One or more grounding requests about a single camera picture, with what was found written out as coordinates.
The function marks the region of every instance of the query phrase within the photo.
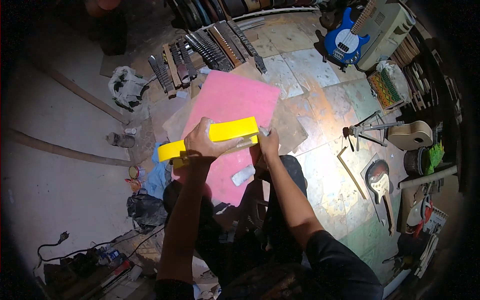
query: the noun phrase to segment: guitar body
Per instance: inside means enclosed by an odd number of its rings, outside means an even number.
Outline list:
[[[432,136],[432,129],[424,121],[415,121],[388,129],[388,140],[398,149],[407,151],[433,145]]]
[[[375,202],[380,204],[384,199],[386,209],[388,211],[388,231],[390,236],[395,232],[395,219],[393,216],[392,203],[390,201],[390,179],[389,168],[386,161],[383,159],[376,160],[367,169],[365,174],[365,181],[367,187],[375,194]]]
[[[350,19],[352,9],[347,7],[343,13],[340,27],[325,36],[324,45],[328,54],[343,64],[356,64],[361,57],[361,46],[368,43],[370,36],[354,35],[350,32],[355,22]]]

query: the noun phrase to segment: tiled floor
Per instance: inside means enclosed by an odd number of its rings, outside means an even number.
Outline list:
[[[382,226],[379,222],[372,200],[361,197],[336,157],[348,146],[348,141],[342,138],[342,128],[380,109],[370,93],[365,74],[353,66],[343,73],[334,64],[322,62],[322,56],[313,46],[318,42],[317,35],[326,32],[318,14],[266,16],[265,25],[252,30],[259,37],[252,44],[268,69],[264,79],[282,90],[279,101],[297,116],[309,135],[290,154],[302,165],[308,182],[308,199],[315,214],[326,230],[369,264],[382,283],[386,282],[393,273],[392,265],[382,264],[382,260],[396,253],[398,234],[388,237],[388,225]],[[177,105],[163,108],[158,102],[150,106],[151,111],[164,111],[169,115],[179,108]],[[160,115],[162,120],[153,120],[156,137],[165,134],[156,128],[161,128],[161,123],[169,117],[156,114]],[[394,121],[395,115],[388,115],[386,119]],[[402,151],[391,144],[385,148],[361,140],[359,152],[347,149],[342,158],[366,195],[369,194],[360,172],[376,153],[388,162],[394,186],[406,177]],[[397,215],[400,194],[396,189],[391,198]]]

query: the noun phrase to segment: fret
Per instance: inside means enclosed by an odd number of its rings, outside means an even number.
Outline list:
[[[361,12],[360,16],[350,29],[350,32],[354,35],[357,35],[363,26],[365,20],[367,20],[368,15],[372,12],[372,9],[375,6],[375,0],[369,0],[363,11]]]

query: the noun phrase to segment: guitar stand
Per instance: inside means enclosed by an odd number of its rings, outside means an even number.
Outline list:
[[[327,55],[322,55],[322,62],[327,62],[327,59],[331,57],[330,54],[327,54]],[[338,68],[340,71],[342,71],[343,73],[346,73],[345,69],[347,68],[348,66],[343,64]]]
[[[372,125],[370,123],[370,124],[366,125],[373,118],[380,119],[382,124]],[[387,147],[387,143],[385,143],[387,130],[384,131],[384,134],[382,136],[381,141],[377,140],[376,138],[374,138],[372,136],[364,135],[365,131],[388,129],[388,128],[393,127],[393,126],[400,126],[403,123],[404,123],[403,121],[397,121],[395,123],[385,123],[384,120],[382,119],[382,117],[380,117],[380,111],[377,110],[376,112],[371,114],[368,118],[361,121],[357,125],[350,126],[350,127],[344,127],[343,128],[343,137],[347,138],[349,135],[354,136],[357,139],[357,151],[360,151],[360,139],[359,138],[363,138],[363,139],[368,140],[370,142],[374,142],[374,143],[377,143],[379,145],[382,145],[383,147]],[[350,147],[351,147],[352,151],[354,151],[352,142],[350,141],[350,138],[348,138],[348,140],[350,142]]]

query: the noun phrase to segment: hand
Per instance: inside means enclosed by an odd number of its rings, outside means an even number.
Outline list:
[[[203,161],[213,163],[217,157],[234,148],[243,138],[231,139],[224,142],[214,143],[208,134],[213,120],[203,117],[200,123],[183,139],[187,156],[194,162]]]
[[[260,141],[260,149],[264,155],[265,162],[268,164],[269,160],[278,157],[278,133],[276,132],[275,128],[271,128],[269,135],[265,136],[262,133],[262,130],[259,130],[258,139]]]

